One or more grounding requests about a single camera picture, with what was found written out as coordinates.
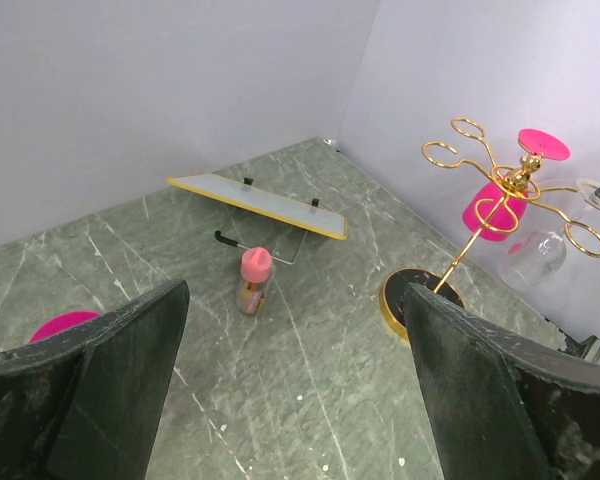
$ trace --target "pink disc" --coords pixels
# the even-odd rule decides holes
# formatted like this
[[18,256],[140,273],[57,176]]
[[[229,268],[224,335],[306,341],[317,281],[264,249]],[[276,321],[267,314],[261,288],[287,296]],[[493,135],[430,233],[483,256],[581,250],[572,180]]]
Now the pink disc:
[[566,160],[571,156],[567,146],[556,137],[533,128],[520,130],[518,141],[529,152],[542,154],[551,160]]
[[76,325],[80,325],[81,323],[88,322],[89,320],[99,317],[100,315],[101,313],[99,312],[78,310],[75,312],[65,313],[56,318],[52,318],[33,334],[31,340],[29,340],[29,343],[35,343],[40,340],[44,340],[51,335],[63,332],[69,328],[75,327]]

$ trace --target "pink lid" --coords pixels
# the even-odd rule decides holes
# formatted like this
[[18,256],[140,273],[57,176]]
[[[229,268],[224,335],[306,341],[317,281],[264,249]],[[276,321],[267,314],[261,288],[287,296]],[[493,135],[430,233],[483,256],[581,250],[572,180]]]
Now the pink lid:
[[271,275],[273,260],[265,248],[250,248],[242,255],[242,278],[251,283],[262,283]]
[[92,320],[96,317],[99,317],[101,313],[92,312],[89,310],[78,310],[75,312],[68,312],[59,317],[52,318],[47,323],[42,325],[36,333],[33,334],[29,343],[38,342],[40,340],[44,340],[51,335],[55,335],[56,333],[63,332],[68,330],[69,328],[75,327],[76,325],[80,325],[81,323]]
[[571,156],[567,146],[556,137],[533,128],[520,130],[518,141],[531,153],[542,154],[551,160],[566,160]]

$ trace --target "green marble surface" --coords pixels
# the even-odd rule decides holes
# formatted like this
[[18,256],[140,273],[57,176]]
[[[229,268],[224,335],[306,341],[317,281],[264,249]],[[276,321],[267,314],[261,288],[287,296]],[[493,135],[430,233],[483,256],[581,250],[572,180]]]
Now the green marble surface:
[[[264,311],[245,317],[233,304],[241,251],[214,231],[283,257],[302,233],[167,188],[1,247],[0,350],[67,310],[111,309],[184,278],[191,307],[148,479],[441,479],[411,351],[378,291],[400,267],[443,272],[458,249],[319,139],[221,173],[319,197],[348,218],[349,238],[309,234],[297,264],[277,267]],[[469,311],[562,344],[471,262],[451,283]]]

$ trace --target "white wall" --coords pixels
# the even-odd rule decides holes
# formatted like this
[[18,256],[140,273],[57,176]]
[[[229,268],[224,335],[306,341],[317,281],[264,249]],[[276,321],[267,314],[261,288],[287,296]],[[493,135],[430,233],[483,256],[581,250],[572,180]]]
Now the white wall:
[[[382,0],[340,148],[460,246],[469,237],[460,215],[482,177],[420,154],[425,141],[442,140],[488,162],[451,129],[454,116],[483,124],[503,163],[517,164],[521,128],[563,139],[572,158],[546,161],[545,183],[600,180],[600,0]],[[546,200],[574,210],[566,194]],[[585,220],[600,230],[600,216]],[[530,211],[522,228],[540,225],[559,222]],[[472,256],[494,272],[507,246],[482,241]],[[600,259],[569,246],[562,270],[525,298],[576,338],[600,336]]]
[[377,3],[0,2],[0,244],[335,137]]

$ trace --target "clear glass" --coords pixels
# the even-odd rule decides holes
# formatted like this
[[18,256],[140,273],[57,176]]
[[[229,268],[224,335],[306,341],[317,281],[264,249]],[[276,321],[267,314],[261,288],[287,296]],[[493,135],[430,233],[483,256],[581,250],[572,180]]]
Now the clear glass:
[[[592,208],[585,204],[572,219],[582,218]],[[511,246],[498,264],[498,275],[511,288],[523,292],[559,270],[566,258],[564,229],[558,232],[531,232]]]
[[240,277],[236,290],[236,306],[245,315],[256,315],[264,307],[271,276],[266,282],[251,283]]

